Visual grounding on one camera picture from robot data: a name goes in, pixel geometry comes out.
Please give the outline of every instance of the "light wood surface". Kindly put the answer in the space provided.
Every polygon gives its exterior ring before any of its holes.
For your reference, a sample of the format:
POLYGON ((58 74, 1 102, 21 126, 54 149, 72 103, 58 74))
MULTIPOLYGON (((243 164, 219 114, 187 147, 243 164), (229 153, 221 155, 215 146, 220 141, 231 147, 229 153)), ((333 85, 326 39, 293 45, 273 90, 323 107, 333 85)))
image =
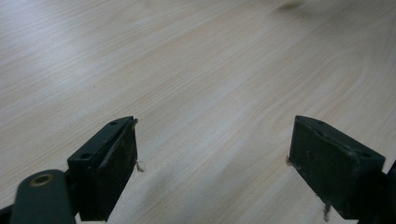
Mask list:
POLYGON ((0 206, 134 115, 145 172, 108 223, 325 223, 285 164, 294 116, 375 149, 387 171, 395 71, 393 0, 2 1, 0 206))

